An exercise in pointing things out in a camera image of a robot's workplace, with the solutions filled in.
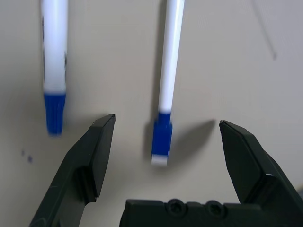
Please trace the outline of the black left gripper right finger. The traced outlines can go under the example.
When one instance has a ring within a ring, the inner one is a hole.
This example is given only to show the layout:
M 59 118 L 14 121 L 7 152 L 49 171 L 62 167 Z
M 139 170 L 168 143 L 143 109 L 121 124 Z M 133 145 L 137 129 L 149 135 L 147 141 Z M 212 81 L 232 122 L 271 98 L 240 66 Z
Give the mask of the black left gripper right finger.
M 240 203 L 259 206 L 274 226 L 301 227 L 303 200 L 278 163 L 245 128 L 228 121 L 220 121 L 219 127 L 227 170 Z

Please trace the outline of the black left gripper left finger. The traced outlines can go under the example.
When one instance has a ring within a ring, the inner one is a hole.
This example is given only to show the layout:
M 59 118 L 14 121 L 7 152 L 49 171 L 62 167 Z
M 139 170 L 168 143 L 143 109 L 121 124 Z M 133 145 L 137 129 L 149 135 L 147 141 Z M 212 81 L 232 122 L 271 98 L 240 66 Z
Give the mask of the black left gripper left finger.
M 85 206 L 100 196 L 116 116 L 93 122 L 64 157 L 30 226 L 77 227 Z

